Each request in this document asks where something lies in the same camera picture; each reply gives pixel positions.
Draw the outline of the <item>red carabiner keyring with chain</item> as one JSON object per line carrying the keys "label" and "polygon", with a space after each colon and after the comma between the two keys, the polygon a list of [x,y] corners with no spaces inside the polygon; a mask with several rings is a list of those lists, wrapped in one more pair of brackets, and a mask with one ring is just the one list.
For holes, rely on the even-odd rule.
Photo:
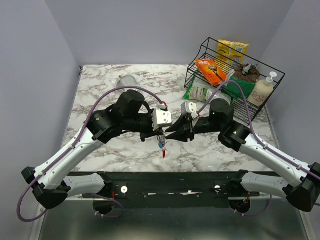
{"label": "red carabiner keyring with chain", "polygon": [[164,159],[166,157],[166,143],[167,143],[167,139],[166,139],[166,136],[165,135],[159,135],[157,136],[157,141],[158,141],[158,146],[159,146],[159,141],[163,142],[164,144],[164,147],[161,150],[161,155],[162,155],[162,158]]}

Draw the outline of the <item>blue key tag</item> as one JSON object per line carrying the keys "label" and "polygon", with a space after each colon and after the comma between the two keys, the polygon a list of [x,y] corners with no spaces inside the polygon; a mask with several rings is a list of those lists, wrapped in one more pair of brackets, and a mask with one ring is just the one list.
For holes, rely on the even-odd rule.
{"label": "blue key tag", "polygon": [[163,142],[162,142],[162,141],[159,141],[159,142],[158,142],[158,146],[159,146],[160,149],[163,149],[163,148],[164,148]]}

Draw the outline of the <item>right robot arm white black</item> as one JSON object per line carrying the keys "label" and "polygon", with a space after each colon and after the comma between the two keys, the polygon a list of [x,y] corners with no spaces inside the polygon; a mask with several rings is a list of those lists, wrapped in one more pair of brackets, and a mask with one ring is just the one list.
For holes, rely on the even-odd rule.
{"label": "right robot arm white black", "polygon": [[195,104],[184,102],[179,119],[167,129],[168,140],[193,141],[196,134],[218,133],[227,148],[259,161],[276,176],[263,176],[244,171],[230,183],[230,191],[241,196],[259,192],[286,199],[293,207],[309,213],[320,196],[320,165],[308,164],[268,144],[247,126],[234,120],[234,109],[224,99],[209,104],[209,115],[197,117]]}

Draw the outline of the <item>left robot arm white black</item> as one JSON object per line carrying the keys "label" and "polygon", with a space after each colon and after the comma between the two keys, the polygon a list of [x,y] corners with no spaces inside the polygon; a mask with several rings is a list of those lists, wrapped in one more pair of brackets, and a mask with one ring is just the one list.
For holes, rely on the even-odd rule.
{"label": "left robot arm white black", "polygon": [[106,109],[96,110],[95,104],[73,139],[54,156],[37,167],[26,167],[21,174],[28,189],[46,210],[62,204],[68,197],[97,194],[104,198],[111,185],[101,174],[71,177],[70,172],[88,155],[124,133],[139,133],[143,139],[159,136],[155,127],[154,109],[146,103],[144,93],[159,102],[159,110],[167,104],[156,94],[138,86],[123,86],[117,102]]}

